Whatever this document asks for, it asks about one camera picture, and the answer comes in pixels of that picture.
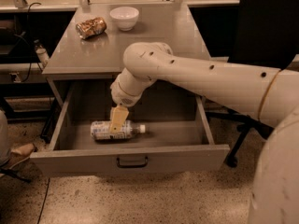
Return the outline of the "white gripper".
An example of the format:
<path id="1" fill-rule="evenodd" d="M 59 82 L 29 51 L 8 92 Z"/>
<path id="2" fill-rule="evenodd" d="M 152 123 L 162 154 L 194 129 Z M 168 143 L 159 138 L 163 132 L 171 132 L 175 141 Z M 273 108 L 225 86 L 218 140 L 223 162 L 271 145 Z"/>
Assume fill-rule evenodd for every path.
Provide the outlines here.
<path id="1" fill-rule="evenodd" d="M 117 105 L 110 111 L 110 127 L 112 133 L 118 133 L 126 121 L 129 111 L 141 98 L 143 91 L 156 82 L 155 79 L 135 77 L 124 68 L 111 84 L 111 96 Z"/>

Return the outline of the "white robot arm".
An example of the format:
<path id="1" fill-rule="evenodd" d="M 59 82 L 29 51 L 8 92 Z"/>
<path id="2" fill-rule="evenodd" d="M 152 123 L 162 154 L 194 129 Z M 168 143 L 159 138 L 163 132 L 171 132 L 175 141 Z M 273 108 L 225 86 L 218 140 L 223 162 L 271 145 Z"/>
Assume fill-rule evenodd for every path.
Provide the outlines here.
<path id="1" fill-rule="evenodd" d="M 274 129 L 253 181 L 248 224 L 299 224 L 299 73 L 277 68 L 176 57 L 165 43 L 134 43 L 111 85 L 110 130 L 161 79 Z"/>

